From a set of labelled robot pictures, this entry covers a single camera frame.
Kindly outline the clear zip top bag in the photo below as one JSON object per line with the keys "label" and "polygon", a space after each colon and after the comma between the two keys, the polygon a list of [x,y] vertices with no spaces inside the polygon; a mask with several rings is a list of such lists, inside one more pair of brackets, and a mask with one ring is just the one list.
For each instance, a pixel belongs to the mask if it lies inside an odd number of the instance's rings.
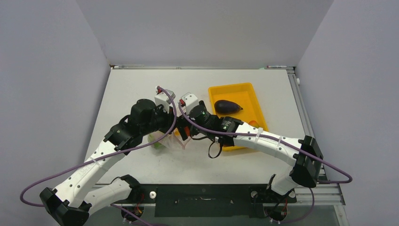
{"label": "clear zip top bag", "polygon": [[[163,135],[162,132],[156,131],[147,136],[147,141],[148,143],[154,142],[158,138],[160,138]],[[167,135],[165,138],[162,140],[155,142],[151,145],[152,148],[155,150],[161,150],[161,149],[181,149],[185,150],[187,144],[191,141],[191,138],[187,138],[186,140],[183,140],[180,133],[178,132],[177,129],[173,131],[173,133]]]}

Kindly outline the yellow plastic tray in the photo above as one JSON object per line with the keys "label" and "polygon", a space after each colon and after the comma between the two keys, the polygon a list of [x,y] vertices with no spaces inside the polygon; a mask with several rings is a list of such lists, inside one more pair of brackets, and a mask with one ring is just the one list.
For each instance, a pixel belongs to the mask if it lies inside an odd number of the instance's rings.
{"label": "yellow plastic tray", "polygon": [[215,111],[214,103],[218,100],[228,100],[237,103],[243,110],[235,114],[229,114],[230,117],[237,118],[241,121],[249,123],[255,120],[260,127],[268,131],[261,106],[258,102],[255,90],[251,83],[237,83],[231,85],[214,86],[208,88],[209,100],[211,103],[213,114],[224,117]]}

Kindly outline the green toy cabbage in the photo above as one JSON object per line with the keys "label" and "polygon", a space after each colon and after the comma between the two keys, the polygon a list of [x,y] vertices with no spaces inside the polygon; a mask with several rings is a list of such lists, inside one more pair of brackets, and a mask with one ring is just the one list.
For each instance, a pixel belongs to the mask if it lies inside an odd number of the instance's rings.
{"label": "green toy cabbage", "polygon": [[162,136],[162,133],[153,132],[147,136],[148,143],[152,143],[151,147],[153,149],[159,150],[164,149],[165,146],[159,141],[159,138]]}

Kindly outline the green red toy mango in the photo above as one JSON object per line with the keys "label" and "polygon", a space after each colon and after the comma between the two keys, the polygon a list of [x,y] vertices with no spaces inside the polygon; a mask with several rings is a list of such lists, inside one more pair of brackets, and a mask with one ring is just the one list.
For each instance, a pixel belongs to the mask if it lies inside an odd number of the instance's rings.
{"label": "green red toy mango", "polygon": [[259,123],[257,121],[255,121],[255,120],[250,121],[248,124],[251,125],[252,127],[255,127],[255,128],[259,128],[260,127]]}

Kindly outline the orange toy pumpkin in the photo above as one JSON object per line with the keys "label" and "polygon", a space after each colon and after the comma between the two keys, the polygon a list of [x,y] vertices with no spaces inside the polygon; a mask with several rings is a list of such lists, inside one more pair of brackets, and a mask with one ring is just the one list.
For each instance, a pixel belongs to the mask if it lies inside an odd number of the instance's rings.
{"label": "orange toy pumpkin", "polygon": [[191,136],[191,134],[190,134],[190,128],[189,128],[189,127],[184,127],[184,132],[185,132],[185,134],[186,134],[187,137],[190,137],[190,136]]}

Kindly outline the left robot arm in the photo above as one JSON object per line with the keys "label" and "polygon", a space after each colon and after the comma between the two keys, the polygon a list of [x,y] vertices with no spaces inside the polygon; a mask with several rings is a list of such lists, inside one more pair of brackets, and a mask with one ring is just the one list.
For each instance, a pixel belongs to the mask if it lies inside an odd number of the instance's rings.
{"label": "left robot arm", "polygon": [[143,137],[155,131],[165,134],[175,128],[176,110],[172,99],[140,99],[100,142],[98,148],[64,182],[45,188],[40,199],[46,211],[61,226],[82,226],[96,211],[120,200],[136,202],[140,183],[124,175],[109,185],[92,190],[98,180],[131,148],[142,143]]}

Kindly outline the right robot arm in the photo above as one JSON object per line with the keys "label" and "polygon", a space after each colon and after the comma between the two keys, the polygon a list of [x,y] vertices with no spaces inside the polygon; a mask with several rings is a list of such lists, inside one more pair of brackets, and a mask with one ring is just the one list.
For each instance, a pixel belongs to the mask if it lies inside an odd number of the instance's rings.
{"label": "right robot arm", "polygon": [[220,147],[240,146],[254,149],[277,158],[289,167],[283,174],[273,174],[266,188],[267,198],[279,201],[297,186],[315,188],[318,183],[322,154],[310,136],[303,139],[272,134],[232,117],[218,117],[210,114],[204,105],[191,108],[191,114],[179,107],[180,119],[189,128],[189,135],[202,134],[204,138],[218,143]]}

